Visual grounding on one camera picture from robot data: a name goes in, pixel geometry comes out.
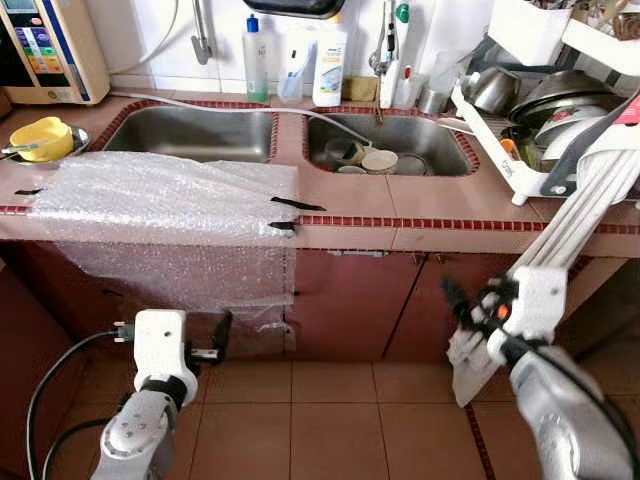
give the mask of tiled floor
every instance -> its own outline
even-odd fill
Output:
[[[623,343],[623,355],[609,352],[591,363],[597,376],[606,366],[602,379],[640,427],[640,380],[619,368],[629,360],[628,347]],[[612,371],[621,377],[612,378]],[[61,430],[111,415],[132,375],[126,363],[90,364]],[[533,437],[506,376],[494,377],[471,407],[461,409],[450,375],[447,365],[409,363],[228,362],[205,369],[199,382],[206,388],[180,414],[168,478],[540,478]],[[69,441],[54,478],[88,478],[98,434],[95,429]]]

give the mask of faucet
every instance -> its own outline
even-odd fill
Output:
[[[400,71],[400,49],[404,49],[408,30],[409,4],[405,0],[399,0],[396,8],[396,0],[385,0],[378,45],[369,56],[369,66],[378,77],[376,94],[378,123],[382,122],[382,109],[391,108]]]
[[[382,11],[382,25],[380,27],[380,35],[378,37],[378,45],[373,53],[369,56],[369,66],[373,69],[373,73],[378,77],[376,86],[375,112],[376,122],[382,125],[384,116],[382,113],[382,82],[383,77],[387,74],[391,62],[398,59],[398,42],[395,28],[395,0],[385,0]]]
[[[204,20],[202,18],[202,10],[200,10],[200,0],[193,0],[193,14],[196,22],[196,32],[198,36],[191,37],[193,50],[200,65],[206,65],[210,58],[213,58],[211,46],[204,30]]]

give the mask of kitchen sink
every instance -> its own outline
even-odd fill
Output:
[[[268,162],[273,116],[186,107],[147,107],[129,115],[104,150],[153,152],[198,162]]]
[[[420,155],[436,176],[467,175],[471,171],[471,164],[452,132],[427,118],[385,115],[384,124],[378,126],[373,115],[335,113],[328,116],[370,138],[376,148]],[[323,168],[324,147],[333,138],[355,139],[326,122],[309,120],[311,163]]]

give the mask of blue cap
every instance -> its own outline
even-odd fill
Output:
[[[258,33],[258,19],[253,16],[253,13],[247,18],[247,32]]]

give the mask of plastic bottle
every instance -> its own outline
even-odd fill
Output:
[[[340,105],[347,32],[341,29],[338,13],[324,22],[318,31],[316,69],[313,76],[313,103],[318,107]]]
[[[247,31],[242,36],[242,49],[249,101],[264,103],[269,99],[267,38],[260,32],[258,19],[253,14],[247,18]]]

